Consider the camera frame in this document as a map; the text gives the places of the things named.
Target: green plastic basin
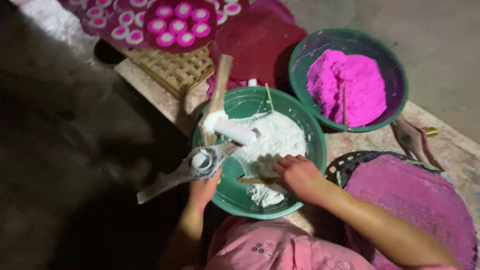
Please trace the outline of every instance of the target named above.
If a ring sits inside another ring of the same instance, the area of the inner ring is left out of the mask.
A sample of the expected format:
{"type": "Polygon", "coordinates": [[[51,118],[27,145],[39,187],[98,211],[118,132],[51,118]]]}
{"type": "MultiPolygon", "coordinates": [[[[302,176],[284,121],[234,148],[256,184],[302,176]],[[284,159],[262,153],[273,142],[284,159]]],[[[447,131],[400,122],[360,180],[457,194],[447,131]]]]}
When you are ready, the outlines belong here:
{"type": "Polygon", "coordinates": [[[400,114],[408,99],[405,72],[395,54],[380,41],[360,31],[349,29],[325,29],[304,38],[293,51],[289,63],[292,89],[300,102],[321,124],[339,131],[368,132],[391,123],[400,114]],[[351,127],[336,123],[321,114],[320,108],[307,91],[307,72],[310,66],[327,49],[345,54],[362,54],[377,61],[385,81],[387,109],[372,123],[364,127],[351,127]]]}
{"type": "MultiPolygon", "coordinates": [[[[275,110],[291,118],[304,130],[307,143],[306,157],[313,161],[322,173],[325,173],[325,138],[318,122],[294,97],[276,89],[270,89],[270,94],[275,110]]],[[[230,119],[251,117],[257,112],[270,110],[270,105],[266,103],[267,100],[265,87],[233,89],[225,94],[225,112],[230,119]]],[[[197,147],[201,143],[200,131],[197,128],[192,136],[192,146],[197,147]]],[[[237,182],[237,178],[242,177],[243,174],[240,164],[234,158],[229,158],[223,166],[221,182],[212,199],[213,203],[232,215],[259,220],[283,217],[303,206],[301,201],[290,194],[277,205],[266,208],[257,206],[247,195],[247,184],[237,182]]]]}

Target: wooden handle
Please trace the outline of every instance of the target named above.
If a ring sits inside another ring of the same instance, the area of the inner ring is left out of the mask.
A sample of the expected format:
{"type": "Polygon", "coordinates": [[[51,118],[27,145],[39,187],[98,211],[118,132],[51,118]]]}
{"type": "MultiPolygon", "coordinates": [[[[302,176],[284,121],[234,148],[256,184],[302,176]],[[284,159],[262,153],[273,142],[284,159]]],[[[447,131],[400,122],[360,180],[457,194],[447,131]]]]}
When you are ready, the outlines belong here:
{"type": "Polygon", "coordinates": [[[222,54],[220,56],[220,62],[216,70],[216,85],[212,98],[210,99],[209,112],[216,110],[223,110],[223,101],[225,99],[225,92],[227,91],[228,77],[232,69],[233,57],[222,54]]]}
{"type": "Polygon", "coordinates": [[[238,178],[237,182],[244,184],[273,184],[277,178],[238,178]]]}
{"type": "Polygon", "coordinates": [[[223,103],[225,99],[225,92],[227,90],[228,77],[230,76],[230,70],[232,68],[233,57],[222,54],[216,70],[216,85],[213,91],[212,98],[210,99],[210,105],[207,112],[203,115],[202,119],[198,122],[198,129],[202,138],[203,146],[214,145],[216,142],[215,134],[208,134],[205,130],[204,122],[208,115],[217,110],[223,110],[223,103]]]}

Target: hand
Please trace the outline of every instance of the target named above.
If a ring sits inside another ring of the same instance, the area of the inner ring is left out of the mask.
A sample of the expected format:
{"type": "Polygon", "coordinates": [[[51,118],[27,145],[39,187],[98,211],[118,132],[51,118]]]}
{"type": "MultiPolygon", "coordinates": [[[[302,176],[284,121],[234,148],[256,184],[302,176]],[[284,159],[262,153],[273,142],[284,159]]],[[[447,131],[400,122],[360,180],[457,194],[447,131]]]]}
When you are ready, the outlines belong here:
{"type": "Polygon", "coordinates": [[[216,185],[221,174],[222,169],[220,168],[215,175],[208,180],[196,180],[190,182],[188,206],[196,208],[199,214],[203,214],[207,203],[215,194],[216,185]]]}
{"type": "Polygon", "coordinates": [[[331,186],[315,164],[301,155],[280,158],[273,168],[280,175],[277,184],[306,202],[318,204],[325,189],[331,186]]]}

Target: pink powder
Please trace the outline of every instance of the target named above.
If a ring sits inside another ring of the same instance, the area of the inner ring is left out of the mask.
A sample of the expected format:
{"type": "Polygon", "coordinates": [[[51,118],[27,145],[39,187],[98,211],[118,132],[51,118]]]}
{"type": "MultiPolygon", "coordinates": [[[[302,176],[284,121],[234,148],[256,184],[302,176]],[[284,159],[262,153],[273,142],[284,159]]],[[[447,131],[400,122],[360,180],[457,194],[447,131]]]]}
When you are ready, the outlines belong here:
{"type": "Polygon", "coordinates": [[[336,123],[343,123],[343,88],[348,126],[367,125],[387,108],[377,62],[364,55],[328,49],[310,66],[307,79],[307,90],[322,115],[336,123]]]}

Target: pink floral shirt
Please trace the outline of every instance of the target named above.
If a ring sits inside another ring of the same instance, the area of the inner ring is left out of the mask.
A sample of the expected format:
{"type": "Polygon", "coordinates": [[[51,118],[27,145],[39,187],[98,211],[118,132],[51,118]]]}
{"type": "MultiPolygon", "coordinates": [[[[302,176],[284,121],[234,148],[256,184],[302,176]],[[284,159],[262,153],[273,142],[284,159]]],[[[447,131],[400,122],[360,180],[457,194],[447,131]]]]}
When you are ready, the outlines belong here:
{"type": "Polygon", "coordinates": [[[226,269],[373,270],[373,267],[354,251],[312,237],[284,218],[257,221],[230,217],[215,232],[205,267],[205,270],[226,269]]]}

